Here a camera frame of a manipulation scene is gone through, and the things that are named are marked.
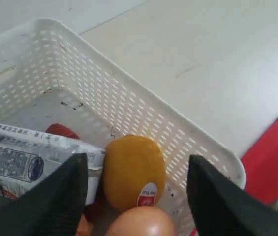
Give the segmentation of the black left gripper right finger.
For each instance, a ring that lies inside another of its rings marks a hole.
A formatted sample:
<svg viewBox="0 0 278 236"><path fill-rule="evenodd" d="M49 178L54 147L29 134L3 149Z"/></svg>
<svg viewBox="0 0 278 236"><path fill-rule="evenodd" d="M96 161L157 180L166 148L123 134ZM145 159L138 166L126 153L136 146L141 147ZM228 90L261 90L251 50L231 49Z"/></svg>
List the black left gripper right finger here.
<svg viewBox="0 0 278 236"><path fill-rule="evenodd" d="M200 155L190 155L187 200L200 236L278 236L278 212Z"/></svg>

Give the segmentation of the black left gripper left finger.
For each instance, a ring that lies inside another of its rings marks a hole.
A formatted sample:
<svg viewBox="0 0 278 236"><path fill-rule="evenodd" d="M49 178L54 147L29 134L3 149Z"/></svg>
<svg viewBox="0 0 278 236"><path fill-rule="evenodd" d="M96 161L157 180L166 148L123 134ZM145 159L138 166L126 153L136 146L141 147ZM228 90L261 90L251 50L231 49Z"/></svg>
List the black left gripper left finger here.
<svg viewBox="0 0 278 236"><path fill-rule="evenodd" d="M0 236L74 236L87 191L87 156L74 154L40 184L0 207Z"/></svg>

